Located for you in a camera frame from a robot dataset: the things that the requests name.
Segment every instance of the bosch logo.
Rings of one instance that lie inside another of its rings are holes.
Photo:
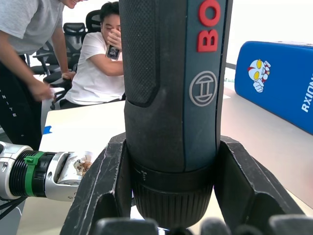
[[[212,19],[206,15],[207,9],[213,9]],[[215,52],[218,49],[219,33],[215,27],[221,19],[221,6],[217,0],[205,0],[199,7],[199,20],[206,29],[198,34],[198,52]]]
[[[189,97],[195,105],[204,107],[212,102],[216,91],[217,79],[215,74],[211,71],[204,71],[192,80],[189,87]]]

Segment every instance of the blue tape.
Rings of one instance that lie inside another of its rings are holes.
[[[44,135],[52,133],[52,132],[50,132],[50,129],[51,129],[51,126],[45,126]]]

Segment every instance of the black pants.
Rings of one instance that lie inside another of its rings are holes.
[[[12,143],[39,149],[41,106],[25,83],[0,62],[0,126]]]

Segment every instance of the mobile phone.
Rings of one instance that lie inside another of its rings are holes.
[[[114,46],[109,45],[107,48],[106,56],[112,60],[118,60],[120,50]]]

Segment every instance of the blue cushion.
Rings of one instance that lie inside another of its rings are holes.
[[[313,134],[313,47],[245,43],[238,56],[235,91]]]

